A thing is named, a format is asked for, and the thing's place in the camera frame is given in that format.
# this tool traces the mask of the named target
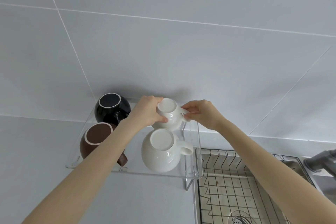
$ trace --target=forearm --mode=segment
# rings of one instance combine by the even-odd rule
[[[138,132],[123,120],[24,220],[23,224],[78,223],[119,156]]]
[[[293,224],[336,223],[334,204],[233,123],[223,118],[217,131],[237,151],[255,178]]]

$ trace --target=brown mug handle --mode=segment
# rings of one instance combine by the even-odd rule
[[[120,157],[119,157],[117,163],[118,163],[121,167],[123,167],[124,165],[126,165],[127,161],[128,161],[128,159],[127,159],[126,155],[125,155],[124,153],[122,153],[122,154],[120,155]]]

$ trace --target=faucet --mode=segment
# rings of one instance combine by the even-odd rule
[[[311,158],[303,160],[304,165],[313,172],[320,172],[325,169],[336,179],[336,149],[322,151]]]

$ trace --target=drain strainer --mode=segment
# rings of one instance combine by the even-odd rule
[[[243,211],[234,211],[229,217],[228,224],[256,224],[248,213]]]

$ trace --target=person's left arm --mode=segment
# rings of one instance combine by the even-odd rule
[[[121,153],[142,128],[167,122],[156,106],[162,98],[142,97],[129,116],[87,158],[85,158],[22,224],[78,223]]]

